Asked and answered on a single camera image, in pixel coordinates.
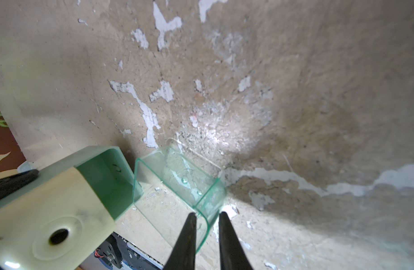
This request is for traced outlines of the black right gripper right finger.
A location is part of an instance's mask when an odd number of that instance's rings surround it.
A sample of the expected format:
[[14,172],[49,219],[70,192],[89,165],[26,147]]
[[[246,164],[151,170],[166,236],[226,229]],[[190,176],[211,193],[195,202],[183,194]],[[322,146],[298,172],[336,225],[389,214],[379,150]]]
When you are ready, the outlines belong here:
[[226,212],[219,215],[219,250],[222,270],[253,270]]

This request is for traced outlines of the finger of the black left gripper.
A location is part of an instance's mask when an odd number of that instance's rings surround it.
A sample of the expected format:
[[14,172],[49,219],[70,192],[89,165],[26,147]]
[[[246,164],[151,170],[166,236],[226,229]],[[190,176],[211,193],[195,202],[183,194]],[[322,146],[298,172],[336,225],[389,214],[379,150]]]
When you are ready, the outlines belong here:
[[25,187],[38,178],[39,171],[32,169],[0,179],[0,200]]

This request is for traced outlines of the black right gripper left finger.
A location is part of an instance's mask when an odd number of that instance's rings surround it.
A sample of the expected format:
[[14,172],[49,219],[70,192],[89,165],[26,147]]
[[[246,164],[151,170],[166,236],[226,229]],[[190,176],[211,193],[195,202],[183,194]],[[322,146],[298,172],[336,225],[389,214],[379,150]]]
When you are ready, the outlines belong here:
[[194,270],[196,256],[195,213],[190,213],[163,270]]

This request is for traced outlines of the green pencil sharpener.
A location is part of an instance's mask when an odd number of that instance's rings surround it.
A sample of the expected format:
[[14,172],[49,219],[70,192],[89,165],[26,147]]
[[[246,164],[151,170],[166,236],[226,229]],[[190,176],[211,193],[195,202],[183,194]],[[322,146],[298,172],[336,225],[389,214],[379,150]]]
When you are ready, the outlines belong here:
[[0,268],[74,270],[132,205],[134,173],[117,146],[88,146],[38,171],[0,200]]

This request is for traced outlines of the clear green tray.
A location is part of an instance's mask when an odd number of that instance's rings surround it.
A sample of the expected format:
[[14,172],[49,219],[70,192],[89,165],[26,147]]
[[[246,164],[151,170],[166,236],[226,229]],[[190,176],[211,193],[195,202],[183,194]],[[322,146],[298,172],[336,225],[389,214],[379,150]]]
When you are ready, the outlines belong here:
[[218,219],[227,191],[219,167],[184,146],[161,147],[135,161],[136,209],[174,246],[190,213],[196,217],[199,251]]

